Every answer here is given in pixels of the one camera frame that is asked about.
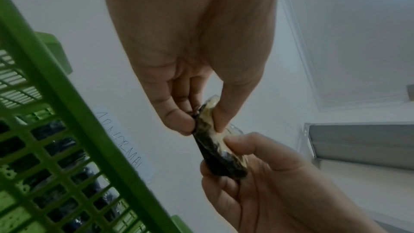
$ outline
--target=finger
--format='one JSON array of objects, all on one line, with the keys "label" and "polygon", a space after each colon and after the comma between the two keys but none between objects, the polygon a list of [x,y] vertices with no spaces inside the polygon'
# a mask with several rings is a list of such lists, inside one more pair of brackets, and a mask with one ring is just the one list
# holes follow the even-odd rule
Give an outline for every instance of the finger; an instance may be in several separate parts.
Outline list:
[{"label": "finger", "polygon": [[194,119],[178,108],[169,92],[167,82],[141,82],[141,85],[165,126],[184,133],[194,130]]},{"label": "finger", "polygon": [[210,176],[203,177],[201,185],[208,201],[213,205],[217,213],[237,229],[242,214],[240,204],[223,191],[218,182]]},{"label": "finger", "polygon": [[207,76],[192,77],[190,80],[190,95],[188,98],[193,110],[198,109],[203,103],[203,89],[207,84],[210,74]]},{"label": "finger", "polygon": [[274,171],[293,170],[306,164],[293,149],[259,133],[227,136],[225,142],[237,154],[254,154]]},{"label": "finger", "polygon": [[223,84],[219,103],[213,110],[214,126],[217,132],[223,132],[228,123],[240,110],[260,79],[246,85]]},{"label": "finger", "polygon": [[224,190],[230,197],[236,199],[238,195],[238,183],[226,176],[216,176],[211,173],[210,169],[208,168],[206,161],[202,161],[200,164],[200,172],[203,176],[210,176],[216,182],[218,182],[220,188]]},{"label": "finger", "polygon": [[188,100],[190,94],[190,78],[178,78],[172,82],[172,98],[177,104],[178,108],[186,113],[191,113],[193,110]]}]

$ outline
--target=small dark object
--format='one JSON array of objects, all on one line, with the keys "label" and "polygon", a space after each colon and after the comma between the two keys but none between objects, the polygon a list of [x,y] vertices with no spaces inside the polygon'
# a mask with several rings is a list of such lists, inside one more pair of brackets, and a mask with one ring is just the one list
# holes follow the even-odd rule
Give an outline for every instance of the small dark object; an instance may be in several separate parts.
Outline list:
[{"label": "small dark object", "polygon": [[194,116],[196,127],[193,136],[213,174],[242,179],[247,176],[247,157],[233,153],[223,139],[226,135],[238,135],[243,132],[232,124],[229,124],[223,133],[215,131],[212,112],[219,99],[218,96],[213,96],[197,110]]}]

